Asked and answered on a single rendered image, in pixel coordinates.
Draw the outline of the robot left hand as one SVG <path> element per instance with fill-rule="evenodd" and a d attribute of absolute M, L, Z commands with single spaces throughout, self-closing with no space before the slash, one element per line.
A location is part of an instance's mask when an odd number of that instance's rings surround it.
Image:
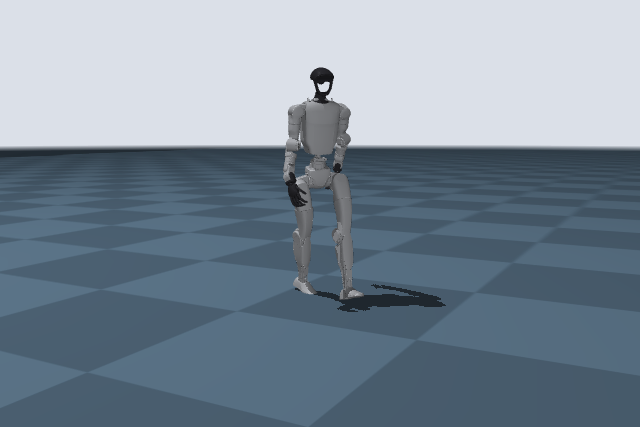
<path fill-rule="evenodd" d="M 340 169 L 341 165 L 339 163 L 336 163 L 335 166 L 333 167 L 333 171 L 335 173 L 340 173 L 342 171 L 342 168 Z M 325 187 L 325 189 L 330 189 L 330 187 Z"/>

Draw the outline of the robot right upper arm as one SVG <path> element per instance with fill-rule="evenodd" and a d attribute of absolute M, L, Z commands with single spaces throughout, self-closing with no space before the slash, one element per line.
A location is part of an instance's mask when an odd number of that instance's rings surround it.
<path fill-rule="evenodd" d="M 287 151 L 299 151 L 301 142 L 298 140 L 300 133 L 300 118 L 305 114 L 306 104 L 293 105 L 288 110 L 288 134 Z"/>

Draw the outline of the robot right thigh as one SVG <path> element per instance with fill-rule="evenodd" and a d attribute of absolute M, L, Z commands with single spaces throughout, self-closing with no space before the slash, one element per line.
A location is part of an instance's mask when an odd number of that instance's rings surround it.
<path fill-rule="evenodd" d="M 307 203 L 304 203 L 301 201 L 303 204 L 305 204 L 305 206 L 295 207 L 294 209 L 296 219 L 297 219 L 297 225 L 298 225 L 298 228 L 295 229 L 295 231 L 296 230 L 299 231 L 299 236 L 304 244 L 305 238 L 307 237 L 311 238 L 311 231 L 312 231 L 312 225 L 313 225 L 313 207 L 312 207 L 311 194 L 309 189 L 308 176 L 303 175 L 303 176 L 297 177 L 296 184 L 300 189 L 306 192 L 306 195 L 300 191 L 299 191 L 299 194 L 305 201 L 308 201 Z"/>

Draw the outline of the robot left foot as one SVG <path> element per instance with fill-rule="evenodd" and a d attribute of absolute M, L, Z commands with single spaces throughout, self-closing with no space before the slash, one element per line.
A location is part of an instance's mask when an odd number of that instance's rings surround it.
<path fill-rule="evenodd" d="M 359 298 L 359 297 L 363 297 L 363 296 L 364 296 L 364 293 L 361 293 L 361 292 L 355 290 L 353 287 L 348 287 L 348 289 L 346 289 L 345 291 L 344 291 L 344 289 L 342 289 L 341 292 L 340 292 L 340 300 Z"/>

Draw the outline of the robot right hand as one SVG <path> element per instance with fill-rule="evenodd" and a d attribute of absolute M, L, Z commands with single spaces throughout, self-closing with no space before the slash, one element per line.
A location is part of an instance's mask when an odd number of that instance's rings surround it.
<path fill-rule="evenodd" d="M 295 206 L 295 207 L 302 207 L 305 206 L 304 203 L 307 203 L 308 201 L 305 201 L 301 195 L 299 194 L 299 191 L 302 192 L 303 194 L 306 195 L 306 192 L 303 191 L 302 189 L 300 189 L 298 187 L 298 185 L 296 184 L 296 178 L 293 172 L 289 173 L 290 176 L 290 180 L 288 180 L 286 183 L 286 185 L 288 186 L 288 194 L 291 200 L 291 203 Z M 300 199 L 300 200 L 299 200 Z M 302 201 L 302 202 L 301 202 Z"/>

